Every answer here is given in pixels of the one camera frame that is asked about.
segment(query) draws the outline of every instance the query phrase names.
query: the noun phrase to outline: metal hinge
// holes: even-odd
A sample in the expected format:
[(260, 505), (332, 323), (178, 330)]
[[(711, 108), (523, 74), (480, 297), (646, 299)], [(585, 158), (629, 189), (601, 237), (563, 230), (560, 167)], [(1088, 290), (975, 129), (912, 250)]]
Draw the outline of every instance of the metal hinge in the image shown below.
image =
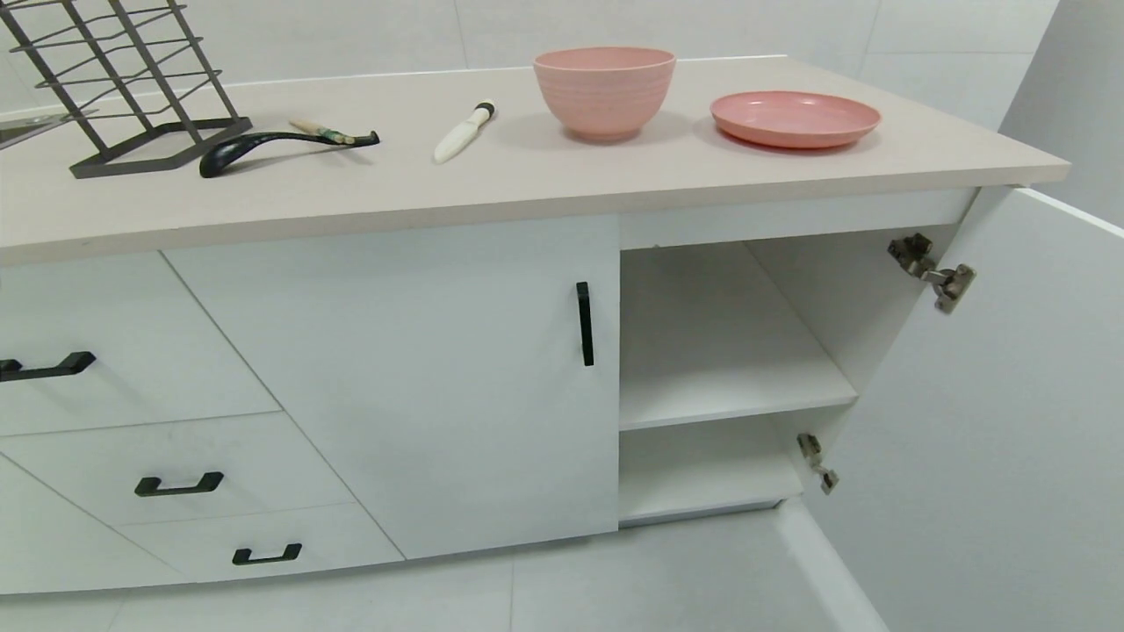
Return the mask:
[(831, 494), (835, 486), (840, 484), (840, 475), (835, 473), (835, 470), (830, 470), (824, 467), (824, 450), (819, 446), (819, 440), (816, 435), (808, 434), (806, 432), (797, 435), (796, 441), (800, 444), (800, 453), (804, 454), (804, 460), (808, 462), (808, 467), (812, 471), (816, 472), (819, 477), (819, 488), (824, 490), (824, 494)]
[(955, 270), (937, 270), (936, 262), (928, 256), (928, 252), (933, 250), (933, 242), (921, 233), (894, 240), (887, 250), (910, 277), (933, 286), (933, 291), (936, 292), (936, 308), (945, 314), (952, 314), (968, 291), (968, 286), (976, 279), (976, 271), (964, 264), (957, 265)]

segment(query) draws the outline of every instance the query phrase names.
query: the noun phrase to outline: black handle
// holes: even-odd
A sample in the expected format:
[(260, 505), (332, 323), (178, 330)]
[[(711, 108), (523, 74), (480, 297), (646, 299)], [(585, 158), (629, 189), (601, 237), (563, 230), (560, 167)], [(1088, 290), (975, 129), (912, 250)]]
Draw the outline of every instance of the black handle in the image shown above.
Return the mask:
[(356, 136), (355, 142), (351, 145), (341, 145), (339, 143), (325, 138), (324, 136), (296, 134), (293, 132), (256, 132), (254, 134), (243, 134), (242, 136), (235, 136), (234, 138), (223, 141), (203, 154), (203, 157), (199, 159), (199, 175), (202, 175), (203, 178), (215, 178), (216, 175), (223, 173), (223, 170), (227, 166), (230, 166), (230, 163), (248, 154), (254, 147), (261, 145), (262, 143), (280, 141), (282, 138), (308, 141), (309, 143), (320, 143), (321, 145), (333, 145), (341, 150), (366, 147), (379, 144), (379, 135), (375, 134), (373, 129), (366, 136)]
[(250, 559), (253, 553), (250, 549), (238, 549), (234, 552), (234, 559), (230, 563), (234, 566), (250, 566), (250, 565), (266, 565), (270, 562), (289, 562), (297, 559), (300, 554), (300, 542), (293, 542), (284, 548), (284, 552), (275, 558), (257, 558), (256, 560)]
[(137, 496), (142, 498), (147, 498), (149, 496), (181, 496), (183, 494), (207, 494), (208, 491), (215, 491), (218, 488), (218, 484), (223, 482), (223, 472), (207, 472), (194, 487), (169, 487), (166, 489), (160, 489), (160, 478), (154, 476), (146, 476), (140, 479), (137, 484), (137, 488), (134, 489)]
[(97, 358), (89, 351), (75, 351), (57, 365), (46, 369), (25, 369), (19, 360), (0, 360), (0, 382), (76, 376), (93, 364), (94, 360)]
[(593, 365), (593, 322), (589, 315), (589, 283), (578, 283), (578, 316), (581, 318), (581, 355), (586, 365)]

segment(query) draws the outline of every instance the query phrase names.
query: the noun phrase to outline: countertop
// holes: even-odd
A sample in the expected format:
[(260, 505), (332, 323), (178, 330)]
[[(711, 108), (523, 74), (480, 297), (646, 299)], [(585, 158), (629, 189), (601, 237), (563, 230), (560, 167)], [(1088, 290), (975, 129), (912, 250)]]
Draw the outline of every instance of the countertop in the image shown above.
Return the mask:
[[(729, 92), (806, 90), (878, 108), (881, 126), (842, 151), (754, 147), (722, 136), (709, 103)], [(569, 137), (529, 67), (233, 87), (255, 130), (289, 118), (382, 144), (347, 151), (298, 142), (255, 150), (203, 180), (175, 171), (75, 180), (93, 152), (66, 125), (0, 152), (0, 263), (19, 264), (247, 241), (413, 227), (640, 213), (874, 192), (1031, 184), (1069, 164), (928, 107), (788, 57), (682, 61), (662, 111), (616, 145)], [(480, 100), (498, 116), (444, 165), (436, 143)], [(203, 103), (200, 109), (196, 101)], [(216, 116), (212, 96), (188, 100)], [(119, 119), (116, 132), (132, 133)], [(107, 136), (112, 136), (114, 129)]]

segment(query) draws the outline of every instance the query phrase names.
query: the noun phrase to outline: dish rack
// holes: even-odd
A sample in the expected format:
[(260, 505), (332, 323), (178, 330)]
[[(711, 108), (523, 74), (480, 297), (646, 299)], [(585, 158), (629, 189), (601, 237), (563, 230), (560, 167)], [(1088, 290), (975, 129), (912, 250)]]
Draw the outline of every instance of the dish rack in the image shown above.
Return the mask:
[[(89, 13), (90, 9), (99, 11), (89, 18), (79, 12), (78, 4)], [(0, 21), (8, 27), (18, 46), (12, 53), (24, 53), (35, 69), (43, 75), (43, 81), (36, 88), (49, 89), (66, 108), (66, 117), (82, 128), (98, 153), (73, 164), (70, 170), (75, 178), (97, 178), (102, 175), (120, 175), (127, 173), (145, 173), (165, 171), (182, 166), (205, 154), (216, 144), (237, 136), (250, 129), (248, 118), (239, 117), (226, 91), (218, 81), (220, 70), (211, 67), (207, 56), (199, 46), (201, 37), (197, 37), (188, 20), (183, 17), (185, 4), (167, 0), (166, 2), (149, 2), (145, 8), (136, 8), (137, 2), (130, 1), (134, 8), (128, 9), (121, 0), (0, 0)], [(61, 16), (35, 16), (62, 20), (62, 28), (31, 38), (20, 26), (20, 16), (30, 16), (30, 11), (62, 11)], [(147, 25), (158, 20), (172, 19), (179, 30), (172, 37), (161, 37), (146, 40), (143, 30)], [(96, 35), (97, 30), (106, 30), (106, 35)], [(81, 49), (83, 53), (76, 63), (67, 62), (62, 70), (54, 70), (47, 63), (45, 53), (51, 49)], [(135, 53), (143, 66), (137, 72), (118, 72), (118, 60)], [(198, 70), (184, 72), (164, 72), (162, 65), (175, 58), (181, 53), (193, 53), (198, 60)], [(74, 79), (75, 71), (93, 71), (93, 78)], [(198, 81), (181, 78), (199, 78)], [(188, 88), (173, 89), (172, 80), (191, 81)], [(166, 105), (155, 109), (145, 109), (137, 97), (130, 91), (134, 85), (155, 84), (158, 92), (167, 100)], [(192, 119), (188, 115), (183, 101), (200, 89), (210, 85), (223, 102), (229, 116), (223, 118)], [(93, 88), (97, 94), (84, 100), (76, 100), (72, 92)], [(96, 114), (96, 103), (106, 99), (119, 97), (129, 111), (116, 114), (114, 108), (107, 114)], [(171, 111), (176, 120), (155, 124), (154, 117)], [(98, 119), (134, 118), (139, 132), (117, 144), (109, 145), (102, 139), (93, 123)], [(203, 130), (218, 132), (203, 134)], [(190, 145), (173, 155), (156, 159), (120, 161), (126, 154), (136, 151), (145, 144), (167, 134), (185, 133)]]

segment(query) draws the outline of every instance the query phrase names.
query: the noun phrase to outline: cabinet handle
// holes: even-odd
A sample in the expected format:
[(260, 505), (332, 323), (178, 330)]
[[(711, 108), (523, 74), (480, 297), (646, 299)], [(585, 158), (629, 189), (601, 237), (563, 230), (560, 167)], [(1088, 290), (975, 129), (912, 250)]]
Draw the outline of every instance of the cabinet handle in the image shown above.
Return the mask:
[(589, 283), (578, 283), (578, 316), (581, 318), (581, 355), (587, 367), (593, 365), (593, 322), (589, 316)]
[(250, 549), (238, 549), (234, 552), (234, 559), (230, 563), (234, 566), (248, 566), (248, 565), (265, 565), (270, 562), (289, 562), (297, 559), (300, 554), (300, 542), (293, 542), (284, 548), (284, 552), (275, 558), (257, 558), (256, 560), (250, 559), (253, 551)]
[(57, 365), (46, 369), (24, 369), (19, 360), (0, 360), (0, 382), (76, 376), (87, 370), (90, 364), (93, 364), (94, 360), (97, 358), (89, 351), (75, 351)]
[(166, 489), (160, 489), (160, 478), (154, 476), (146, 476), (140, 479), (137, 484), (137, 488), (133, 491), (142, 498), (147, 498), (149, 496), (181, 496), (184, 494), (207, 494), (208, 491), (215, 491), (218, 488), (218, 484), (223, 482), (223, 472), (207, 472), (194, 487), (169, 487)]

